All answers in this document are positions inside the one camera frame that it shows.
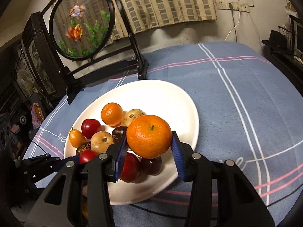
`cherry tomato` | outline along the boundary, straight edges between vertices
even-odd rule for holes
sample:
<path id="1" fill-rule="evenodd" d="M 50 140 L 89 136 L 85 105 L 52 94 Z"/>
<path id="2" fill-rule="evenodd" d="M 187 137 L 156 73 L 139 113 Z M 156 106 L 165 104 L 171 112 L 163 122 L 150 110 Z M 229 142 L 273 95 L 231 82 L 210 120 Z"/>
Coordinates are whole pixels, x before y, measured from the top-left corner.
<path id="1" fill-rule="evenodd" d="M 84 135 L 81 133 L 81 131 L 72 129 L 69 132 L 69 141 L 71 145 L 75 148 L 78 148 L 81 146 L 83 143 L 86 142 Z"/>
<path id="2" fill-rule="evenodd" d="M 97 154 L 94 151 L 92 151 L 92 150 L 85 150 L 85 151 L 83 151 L 80 154 L 79 161 L 80 161 L 80 163 L 90 162 L 96 156 L 97 156 Z"/>
<path id="3" fill-rule="evenodd" d="M 81 131 L 87 139 L 102 130 L 101 124 L 98 120 L 86 119 L 82 122 Z"/>

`monitor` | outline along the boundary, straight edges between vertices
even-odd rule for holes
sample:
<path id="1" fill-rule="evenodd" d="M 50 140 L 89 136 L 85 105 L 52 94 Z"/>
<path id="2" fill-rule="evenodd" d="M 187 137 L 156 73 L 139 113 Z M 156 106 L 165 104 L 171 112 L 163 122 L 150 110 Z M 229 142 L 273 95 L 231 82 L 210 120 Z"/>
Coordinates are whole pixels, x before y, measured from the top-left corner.
<path id="1" fill-rule="evenodd" d="M 295 29 L 295 44 L 294 44 L 294 55 L 302 59 L 303 56 L 303 25 L 294 21 Z"/>

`pink stripe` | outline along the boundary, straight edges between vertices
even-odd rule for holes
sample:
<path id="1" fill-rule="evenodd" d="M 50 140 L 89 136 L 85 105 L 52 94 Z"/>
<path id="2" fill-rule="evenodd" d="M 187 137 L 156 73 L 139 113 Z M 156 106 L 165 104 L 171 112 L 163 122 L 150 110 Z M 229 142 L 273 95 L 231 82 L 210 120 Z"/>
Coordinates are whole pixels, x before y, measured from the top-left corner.
<path id="1" fill-rule="evenodd" d="M 296 177 L 294 177 L 292 180 L 290 180 L 289 182 L 281 185 L 280 187 L 277 187 L 276 189 L 273 189 L 271 191 L 268 191 L 264 194 L 261 194 L 260 197 L 264 197 L 264 196 L 267 196 L 267 195 L 270 195 L 272 193 L 275 193 L 281 189 L 284 189 L 285 187 L 287 187 L 288 185 L 292 184 L 294 181 L 296 181 L 299 177 L 301 177 L 303 175 L 303 172 L 301 172 L 299 175 L 297 175 Z"/>
<path id="2" fill-rule="evenodd" d="M 221 62 L 221 61 L 251 60 L 251 59 L 260 60 L 260 61 L 263 61 L 265 63 L 271 64 L 268 60 L 264 60 L 264 59 L 261 59 L 261 58 L 256 57 L 256 56 L 232 56 L 232 57 L 222 57 L 222 58 L 204 58 L 204 59 L 190 60 L 190 61 L 185 61 L 185 62 L 170 63 L 170 64 L 166 64 L 164 66 L 159 66 L 159 67 L 156 67 L 154 69 L 151 69 L 148 72 L 155 72 L 157 70 L 162 70 L 162 69 L 165 69 L 165 68 L 168 68 L 168 67 L 190 66 L 190 65 L 195 65 L 195 64 L 203 63 L 203 62 L 211 62 L 213 60 L 218 60 L 218 61 Z M 116 80 L 119 80 L 119 79 L 120 78 L 109 79 L 109 81 L 116 81 Z"/>
<path id="3" fill-rule="evenodd" d="M 64 155 L 58 148 L 56 148 L 54 145 L 50 144 L 50 143 L 49 143 L 47 140 L 45 140 L 44 138 L 42 138 L 42 137 L 40 137 L 40 136 L 38 136 L 38 135 L 36 135 L 36 137 L 38 137 L 38 138 L 42 139 L 43 141 L 45 141 L 46 143 L 48 143 L 50 146 L 52 146 L 54 149 L 56 149 L 56 150 L 59 152 L 59 154 Z"/>
<path id="4" fill-rule="evenodd" d="M 57 154 L 55 151 L 53 151 L 52 149 L 50 149 L 45 143 L 39 141 L 37 138 L 36 138 L 36 140 L 37 140 L 37 144 L 38 144 L 38 143 L 43 144 L 46 148 L 48 148 L 48 149 L 49 149 L 50 151 L 52 151 L 56 156 L 58 156 L 58 154 Z"/>
<path id="5" fill-rule="evenodd" d="M 274 183 L 277 183 L 277 182 L 283 180 L 284 178 L 290 176 L 291 174 L 293 174 L 294 172 L 296 172 L 297 170 L 299 170 L 301 167 L 303 167 L 303 163 L 301 165 L 299 165 L 297 168 L 293 169 L 292 171 L 284 174 L 281 177 L 276 178 L 275 180 L 270 181 L 269 183 L 265 183 L 265 184 L 261 184 L 261 185 L 255 186 L 255 189 L 263 188 L 263 187 L 266 187 L 268 185 L 272 185 Z"/>
<path id="6" fill-rule="evenodd" d="M 158 197 L 152 197 L 151 199 L 154 200 L 154 201 L 160 201 L 160 202 L 175 204 L 175 205 L 183 205 L 183 206 L 188 206 L 189 205 L 189 202 L 171 201 L 171 200 L 162 199 L 162 198 L 158 198 Z M 218 206 L 218 203 L 212 203 L 212 206 L 216 207 L 216 206 Z"/>
<path id="7" fill-rule="evenodd" d="M 296 171 L 298 171 L 298 170 L 301 169 L 302 167 L 303 167 L 303 163 L 302 163 L 301 165 L 299 165 L 298 167 L 296 167 L 295 169 L 293 169 L 292 171 L 290 171 L 290 172 L 284 174 L 284 175 L 281 176 L 281 177 L 276 178 L 275 180 L 270 181 L 269 183 L 264 183 L 264 184 L 255 186 L 255 189 L 263 188 L 263 187 L 266 187 L 266 186 L 268 186 L 268 185 L 272 185 L 272 184 L 274 184 L 274 183 L 277 183 L 277 182 L 283 180 L 284 178 L 289 177 L 290 175 L 292 175 L 293 173 L 295 173 Z M 298 179 L 301 175 L 302 175 L 302 173 L 300 173 L 298 176 L 296 176 L 296 177 L 295 177 L 294 179 L 292 179 L 290 182 L 293 183 L 293 182 L 294 182 L 296 179 Z M 279 188 L 283 189 L 283 188 L 285 188 L 286 186 L 288 186 L 288 185 L 291 184 L 291 183 L 288 182 L 288 183 L 286 183 L 286 184 L 280 186 Z M 164 192 L 164 193 L 168 193 L 168 194 L 175 194 L 175 195 L 190 195 L 190 192 L 183 192 L 183 191 L 164 190 L 163 192 Z"/>
<path id="8" fill-rule="evenodd" d="M 184 191 L 174 191 L 174 190 L 163 190 L 164 193 L 174 194 L 174 195 L 191 195 L 191 192 Z M 218 193 L 212 193 L 213 196 L 218 196 Z"/>

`mandarin orange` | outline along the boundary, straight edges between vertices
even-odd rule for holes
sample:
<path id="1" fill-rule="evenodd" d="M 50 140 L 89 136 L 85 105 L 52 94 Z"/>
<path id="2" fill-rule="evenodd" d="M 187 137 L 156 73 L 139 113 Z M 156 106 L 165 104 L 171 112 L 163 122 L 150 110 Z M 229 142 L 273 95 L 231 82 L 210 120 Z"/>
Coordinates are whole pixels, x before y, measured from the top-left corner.
<path id="1" fill-rule="evenodd" d="M 155 115 L 143 115 L 130 123 L 126 132 L 130 149 L 145 159 L 165 153 L 172 141 L 169 124 Z"/>
<path id="2" fill-rule="evenodd" d="M 101 111 L 102 121 L 109 126 L 116 126 L 121 123 L 123 110 L 119 104 L 111 102 L 104 106 Z"/>

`checkered curtain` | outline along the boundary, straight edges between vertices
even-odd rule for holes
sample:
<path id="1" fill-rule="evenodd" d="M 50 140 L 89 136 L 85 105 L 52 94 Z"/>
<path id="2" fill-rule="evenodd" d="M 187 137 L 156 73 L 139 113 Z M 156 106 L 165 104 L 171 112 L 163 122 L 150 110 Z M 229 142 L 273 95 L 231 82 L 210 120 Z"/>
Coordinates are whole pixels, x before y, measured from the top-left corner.
<path id="1" fill-rule="evenodd" d="M 122 4 L 134 33 L 181 22 L 217 19 L 213 0 L 122 0 Z M 116 4 L 115 10 L 111 41 L 127 37 Z"/>

